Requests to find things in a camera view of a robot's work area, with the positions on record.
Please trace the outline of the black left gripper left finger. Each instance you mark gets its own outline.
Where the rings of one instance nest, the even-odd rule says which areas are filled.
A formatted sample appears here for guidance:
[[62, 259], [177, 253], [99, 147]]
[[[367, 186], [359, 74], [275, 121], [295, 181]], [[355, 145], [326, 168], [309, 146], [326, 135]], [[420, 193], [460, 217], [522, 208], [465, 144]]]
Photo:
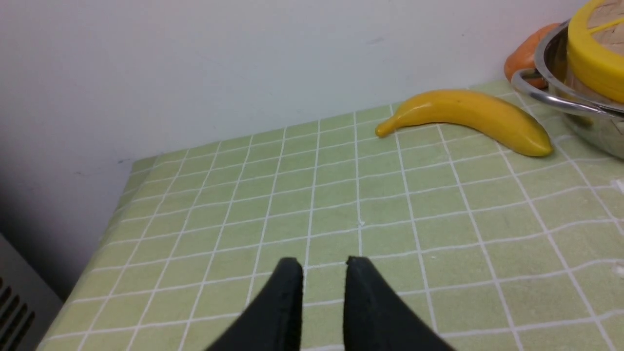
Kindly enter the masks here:
[[256, 298], [206, 350], [298, 351], [303, 278], [296, 258], [281, 258]]

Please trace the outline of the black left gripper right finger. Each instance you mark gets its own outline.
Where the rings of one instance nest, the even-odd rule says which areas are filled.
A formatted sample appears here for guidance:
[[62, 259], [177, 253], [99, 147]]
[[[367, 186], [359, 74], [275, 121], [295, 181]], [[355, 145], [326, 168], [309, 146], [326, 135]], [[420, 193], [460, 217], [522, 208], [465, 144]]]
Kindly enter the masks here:
[[346, 261], [346, 351], [452, 351], [397, 295], [367, 257]]

